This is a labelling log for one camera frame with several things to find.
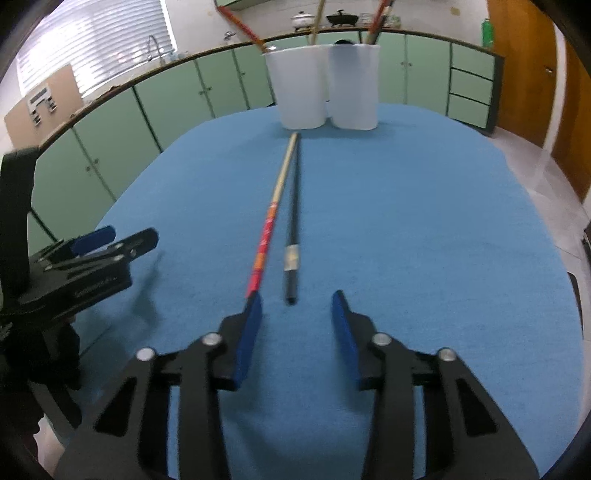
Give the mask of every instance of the tiled floor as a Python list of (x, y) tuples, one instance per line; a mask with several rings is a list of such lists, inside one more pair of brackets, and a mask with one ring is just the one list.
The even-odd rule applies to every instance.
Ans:
[(568, 180), (548, 152), (497, 128), (491, 141), (527, 189), (567, 271), (577, 277), (583, 310), (584, 376), (579, 423), (591, 408), (591, 269), (581, 239), (589, 217)]

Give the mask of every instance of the faucet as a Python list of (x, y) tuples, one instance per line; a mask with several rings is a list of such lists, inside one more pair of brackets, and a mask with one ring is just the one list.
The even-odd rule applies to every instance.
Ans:
[(158, 53), (158, 58), (160, 60), (160, 66), (163, 67), (164, 66), (164, 59), (162, 58), (162, 52), (160, 52), (160, 44), (158, 43), (158, 40), (156, 40), (156, 37), (154, 37), (153, 35), (148, 35), (148, 41), (146, 42), (146, 48), (148, 49), (148, 61), (152, 61), (152, 51), (150, 50), (150, 40), (154, 40), (154, 43), (156, 44), (156, 52)]

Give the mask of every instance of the blue gripper pad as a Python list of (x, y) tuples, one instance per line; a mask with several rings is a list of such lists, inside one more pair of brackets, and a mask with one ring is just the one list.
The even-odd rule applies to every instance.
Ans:
[(349, 304), (345, 299), (342, 290), (338, 290), (332, 297), (332, 321), (340, 350), (345, 359), (349, 375), (357, 386), (361, 383), (361, 372), (359, 371), (359, 348), (353, 337), (351, 325), (347, 319), (350, 313)]
[(240, 388), (251, 366), (252, 351), (255, 346), (256, 334), (261, 326), (262, 302), (257, 291), (251, 293), (246, 305), (246, 323), (242, 329), (242, 336), (236, 347), (236, 368), (234, 370), (234, 384)]
[(86, 235), (79, 236), (72, 243), (70, 250), (75, 256), (79, 257), (110, 244), (113, 240), (115, 240), (115, 229), (109, 225)]

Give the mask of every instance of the blue cloth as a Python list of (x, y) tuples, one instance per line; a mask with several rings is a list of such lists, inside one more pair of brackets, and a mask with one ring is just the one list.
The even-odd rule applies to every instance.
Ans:
[[(339, 288), (407, 347), (455, 349), (543, 473), (572, 440), (581, 390), (578, 312), (557, 249), (486, 138), (411, 106), (382, 105), (379, 120), (369, 132), (302, 132), (300, 299), (283, 301), (288, 184), (251, 371), (220, 396), (232, 476), (360, 477), (373, 396), (355, 391), (337, 349)], [(160, 243), (132, 264), (131, 288), (78, 315), (85, 408), (140, 347), (183, 349), (242, 310), (289, 135), (274, 108), (201, 124), (105, 216), (118, 238), (153, 226)]]

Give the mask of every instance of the drawer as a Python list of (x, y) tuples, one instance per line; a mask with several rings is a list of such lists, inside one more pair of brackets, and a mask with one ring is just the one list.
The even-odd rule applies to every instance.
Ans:
[(451, 94), (449, 96), (448, 117), (480, 128), (486, 128), (488, 105), (474, 102)]
[(452, 70), (452, 93), (490, 105), (492, 82), (471, 73)]
[(489, 80), (495, 77), (495, 57), (493, 55), (455, 43), (452, 47), (452, 66), (476, 73)]

